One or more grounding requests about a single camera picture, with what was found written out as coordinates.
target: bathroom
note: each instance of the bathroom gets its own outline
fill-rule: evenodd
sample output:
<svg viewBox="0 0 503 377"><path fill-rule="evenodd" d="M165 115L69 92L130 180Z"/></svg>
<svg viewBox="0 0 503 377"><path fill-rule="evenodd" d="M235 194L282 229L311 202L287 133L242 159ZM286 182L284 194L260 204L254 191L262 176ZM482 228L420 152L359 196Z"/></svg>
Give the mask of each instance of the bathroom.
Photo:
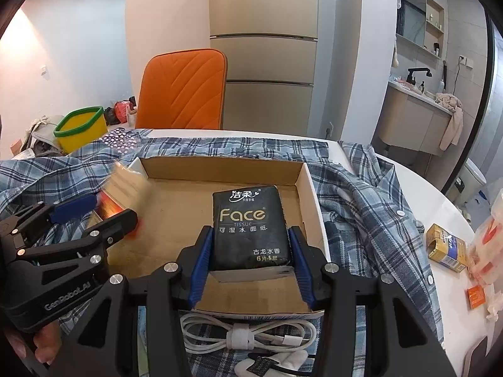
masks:
<svg viewBox="0 0 503 377"><path fill-rule="evenodd" d="M397 0L396 32L372 144L448 193L453 170L474 145L487 108L492 86L487 68L495 57L494 38L488 38L492 24L488 30L478 0ZM449 97L453 107L442 105L441 93L457 98Z"/></svg>

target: refrigerator door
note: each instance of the refrigerator door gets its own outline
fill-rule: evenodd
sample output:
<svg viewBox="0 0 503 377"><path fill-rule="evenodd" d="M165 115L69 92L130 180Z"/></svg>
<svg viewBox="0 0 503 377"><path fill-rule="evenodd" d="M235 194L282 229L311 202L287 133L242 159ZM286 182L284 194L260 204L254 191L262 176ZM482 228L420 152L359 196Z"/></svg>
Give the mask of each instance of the refrigerator door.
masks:
<svg viewBox="0 0 503 377"><path fill-rule="evenodd" d="M318 0L210 0L210 34L316 38Z"/></svg>
<svg viewBox="0 0 503 377"><path fill-rule="evenodd" d="M223 128L305 136L311 86L227 83Z"/></svg>
<svg viewBox="0 0 503 377"><path fill-rule="evenodd" d="M212 39L210 46L227 56L227 80L314 82L316 41L242 36Z"/></svg>

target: chair backrest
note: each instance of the chair backrest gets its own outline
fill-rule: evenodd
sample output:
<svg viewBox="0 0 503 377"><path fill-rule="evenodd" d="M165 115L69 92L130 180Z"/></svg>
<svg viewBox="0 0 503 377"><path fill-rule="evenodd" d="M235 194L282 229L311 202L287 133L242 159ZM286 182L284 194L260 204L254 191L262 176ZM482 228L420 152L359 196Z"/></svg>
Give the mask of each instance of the chair backrest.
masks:
<svg viewBox="0 0 503 377"><path fill-rule="evenodd" d="M137 128L221 129L227 58L217 50L153 57L143 73Z"/></svg>

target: plaid shirt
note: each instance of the plaid shirt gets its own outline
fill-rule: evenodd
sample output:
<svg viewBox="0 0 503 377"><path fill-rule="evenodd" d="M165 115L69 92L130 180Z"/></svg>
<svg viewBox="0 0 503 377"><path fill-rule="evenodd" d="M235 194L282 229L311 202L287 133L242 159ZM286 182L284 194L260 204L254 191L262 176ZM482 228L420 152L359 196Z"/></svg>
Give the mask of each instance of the plaid shirt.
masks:
<svg viewBox="0 0 503 377"><path fill-rule="evenodd" d="M150 131L121 132L120 139L106 135L68 157L6 160L0 162L0 219L38 201L63 201L78 194L97 192L115 162L124 165L136 157L231 156L303 161L308 163L329 239L332 262L359 276L391 273L424 316L439 341L442 318L433 275L423 246L424 227L409 208L391 163L378 159L371 146L340 142L356 174L329 161L328 145L313 140L254 138L153 138ZM50 244L80 238L87 218L56 225L38 242ZM68 333L86 303L60 319ZM145 312L141 309L139 335L145 339ZM313 321L316 327L320 321ZM202 326L200 335L218 333ZM365 367L365 311L357 308L357 336L353 375ZM140 368L145 353L140 350ZM195 376L234 375L242 353L221 350L188 355Z"/></svg>

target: white cable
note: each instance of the white cable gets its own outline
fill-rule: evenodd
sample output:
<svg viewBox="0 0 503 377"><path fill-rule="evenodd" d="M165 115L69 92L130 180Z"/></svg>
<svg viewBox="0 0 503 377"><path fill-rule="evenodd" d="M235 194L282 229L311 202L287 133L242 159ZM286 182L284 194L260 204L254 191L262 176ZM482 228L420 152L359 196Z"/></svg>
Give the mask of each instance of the white cable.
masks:
<svg viewBox="0 0 503 377"><path fill-rule="evenodd" d="M248 324L224 323L213 316L203 313L187 313L180 318L182 325L182 332L184 335L185 350L191 354L207 354L213 351L229 349L244 349L253 350L254 347L269 350L275 353L292 352L297 350L304 350L309 347L316 340L316 327L307 320L276 320L265 322L256 326L248 326ZM195 325L212 325L219 326L227 330L227 338L216 339L211 337L196 336L189 332L190 327ZM296 328L300 337L298 336L274 336L264 333L275 327L289 325ZM309 331L309 339L304 339L305 329ZM208 342L209 344L194 344L189 339ZM272 345L264 344L258 340L268 341Z"/></svg>

